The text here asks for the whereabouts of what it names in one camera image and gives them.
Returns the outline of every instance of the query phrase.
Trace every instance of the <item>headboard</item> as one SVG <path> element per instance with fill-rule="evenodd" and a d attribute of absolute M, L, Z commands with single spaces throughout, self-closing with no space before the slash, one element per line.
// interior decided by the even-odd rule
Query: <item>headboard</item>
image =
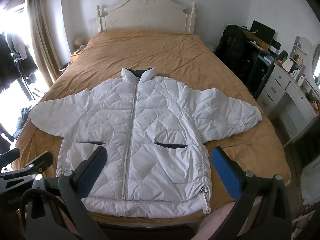
<path fill-rule="evenodd" d="M 98 32 L 121 28 L 148 28 L 172 32 L 193 33 L 196 3 L 192 3 L 191 14 L 184 13 L 186 5 L 171 0 L 123 0 L 104 8 L 101 16 L 97 5 Z"/>

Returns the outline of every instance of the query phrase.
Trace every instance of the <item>computer monitor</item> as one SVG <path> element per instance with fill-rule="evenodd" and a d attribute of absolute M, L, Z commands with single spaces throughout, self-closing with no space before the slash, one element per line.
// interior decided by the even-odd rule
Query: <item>computer monitor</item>
<path fill-rule="evenodd" d="M 255 33 L 256 37 L 263 40 L 266 44 L 269 45 L 276 33 L 275 30 L 257 21 L 253 21 L 250 32 Z"/>

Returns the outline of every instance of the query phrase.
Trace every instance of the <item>wrinkled bedding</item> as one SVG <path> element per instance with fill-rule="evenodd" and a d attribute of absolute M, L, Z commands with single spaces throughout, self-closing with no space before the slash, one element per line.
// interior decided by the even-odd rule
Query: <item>wrinkled bedding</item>
<path fill-rule="evenodd" d="M 156 67 L 159 76 L 174 78 L 197 90 L 217 88 L 228 97 L 258 106 L 243 83 L 206 48 L 199 36 L 148 29 L 113 30 L 94 36 L 42 101 L 64 98 L 86 88 L 92 89 L 108 78 L 119 78 L 122 67 Z M 13 163 L 13 168 L 22 168 L 42 152 L 50 151 L 54 155 L 54 166 L 45 174 L 47 177 L 55 176 L 61 142 L 61 137 L 37 129 L 28 120 L 17 140 L 20 159 Z M 249 131 L 208 142 L 205 146 L 209 152 L 216 146 L 222 147 L 243 170 L 251 170 L 257 176 L 271 178 L 274 174 L 280 174 L 285 183 L 291 179 L 281 143 L 265 115 L 262 122 Z M 212 165 L 211 180 L 213 192 L 210 207 L 214 211 L 233 200 Z M 97 213 L 92 213 L 92 216 L 106 223 L 179 223 L 198 220 L 204 214 L 198 211 L 169 219 L 115 217 Z"/>

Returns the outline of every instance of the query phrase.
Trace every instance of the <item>white puffer jacket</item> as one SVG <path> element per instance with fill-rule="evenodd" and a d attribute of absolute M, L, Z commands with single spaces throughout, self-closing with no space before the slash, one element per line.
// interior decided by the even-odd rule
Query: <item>white puffer jacket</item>
<path fill-rule="evenodd" d="M 98 144 L 108 161 L 83 199 L 89 211 L 171 218 L 210 212 L 208 151 L 203 143 L 249 130 L 256 106 L 217 89 L 193 90 L 174 79 L 141 78 L 122 69 L 91 91 L 39 103 L 29 114 L 39 129 L 63 137 L 57 175 L 74 170 Z"/>

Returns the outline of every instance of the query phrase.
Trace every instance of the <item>bed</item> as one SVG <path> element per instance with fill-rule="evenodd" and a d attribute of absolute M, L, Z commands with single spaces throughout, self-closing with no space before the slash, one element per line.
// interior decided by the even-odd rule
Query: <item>bed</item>
<path fill-rule="evenodd" d="M 124 0 L 104 8 L 97 7 L 99 33 L 91 38 L 85 50 L 44 95 L 42 101 L 63 98 L 86 88 L 92 89 L 108 78 L 119 78 L 121 68 L 147 69 L 156 67 L 159 76 L 174 78 L 193 89 L 217 88 L 228 97 L 258 106 L 244 84 L 193 34 L 195 8 L 185 13 L 188 6 L 170 0 Z M 57 162 L 62 138 L 37 129 L 28 120 L 17 140 L 20 159 L 14 169 L 44 151 L 50 151 Z M 281 143 L 270 121 L 263 120 L 247 132 L 205 144 L 210 152 L 220 146 L 238 162 L 243 170 L 251 170 L 259 177 L 280 174 L 286 184 L 291 180 Z M 50 167 L 46 177 L 55 176 Z M 213 194 L 212 211 L 233 201 L 215 169 L 211 166 Z M 128 218 L 92 213 L 95 220 L 112 224 L 142 223 L 179 224 L 194 222 L 205 214 L 202 210 L 188 216 L 171 219 Z"/>

